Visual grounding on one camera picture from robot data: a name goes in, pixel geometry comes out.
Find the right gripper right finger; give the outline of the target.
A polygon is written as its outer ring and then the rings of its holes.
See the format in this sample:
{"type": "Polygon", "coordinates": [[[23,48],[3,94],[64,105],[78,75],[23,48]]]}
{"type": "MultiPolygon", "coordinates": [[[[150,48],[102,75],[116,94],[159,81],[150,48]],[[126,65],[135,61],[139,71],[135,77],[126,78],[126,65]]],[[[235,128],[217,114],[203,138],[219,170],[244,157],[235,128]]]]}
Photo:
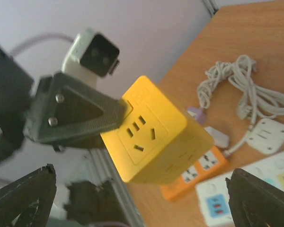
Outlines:
{"type": "Polygon", "coordinates": [[[284,227],[283,191],[241,168],[225,181],[234,226],[284,227]]]}

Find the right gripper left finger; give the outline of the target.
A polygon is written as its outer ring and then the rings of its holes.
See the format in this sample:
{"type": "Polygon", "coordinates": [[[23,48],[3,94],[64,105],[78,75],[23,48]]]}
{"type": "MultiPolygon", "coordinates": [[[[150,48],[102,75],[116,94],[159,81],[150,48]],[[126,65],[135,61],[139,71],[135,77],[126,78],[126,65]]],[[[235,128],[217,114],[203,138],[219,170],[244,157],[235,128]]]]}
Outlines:
{"type": "Polygon", "coordinates": [[[0,189],[0,227],[45,227],[56,194],[56,172],[47,164],[0,189]]]}

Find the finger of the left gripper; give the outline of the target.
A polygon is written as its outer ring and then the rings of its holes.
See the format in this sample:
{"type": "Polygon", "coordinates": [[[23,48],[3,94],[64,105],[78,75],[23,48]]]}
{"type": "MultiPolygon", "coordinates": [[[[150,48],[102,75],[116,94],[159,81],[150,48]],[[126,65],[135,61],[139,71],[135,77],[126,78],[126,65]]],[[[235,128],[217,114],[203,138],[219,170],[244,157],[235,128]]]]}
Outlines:
{"type": "Polygon", "coordinates": [[[40,79],[23,134],[58,152],[63,148],[103,148],[100,134],[119,128],[124,113],[124,102],[58,72],[40,79]]]}

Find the yellow cube socket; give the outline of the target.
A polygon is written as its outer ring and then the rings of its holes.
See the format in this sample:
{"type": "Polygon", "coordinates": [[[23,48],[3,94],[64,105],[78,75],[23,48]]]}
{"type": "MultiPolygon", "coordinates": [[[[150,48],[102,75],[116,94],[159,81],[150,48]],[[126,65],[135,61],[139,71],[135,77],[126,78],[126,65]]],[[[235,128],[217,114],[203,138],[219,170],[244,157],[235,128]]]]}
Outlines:
{"type": "Polygon", "coordinates": [[[140,76],[121,101],[122,124],[101,137],[126,183],[169,184],[213,146],[203,126],[147,76],[140,76]]]}

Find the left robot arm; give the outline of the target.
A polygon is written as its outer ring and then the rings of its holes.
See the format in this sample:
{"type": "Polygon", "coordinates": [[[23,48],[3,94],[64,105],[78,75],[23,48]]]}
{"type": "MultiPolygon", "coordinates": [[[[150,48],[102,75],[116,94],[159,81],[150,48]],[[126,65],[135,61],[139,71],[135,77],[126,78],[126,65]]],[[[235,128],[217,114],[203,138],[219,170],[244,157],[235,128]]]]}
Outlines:
{"type": "Polygon", "coordinates": [[[33,79],[0,47],[0,163],[24,139],[66,148],[102,146],[100,134],[118,128],[125,107],[85,83],[58,72],[42,77],[34,96],[33,79]]]}

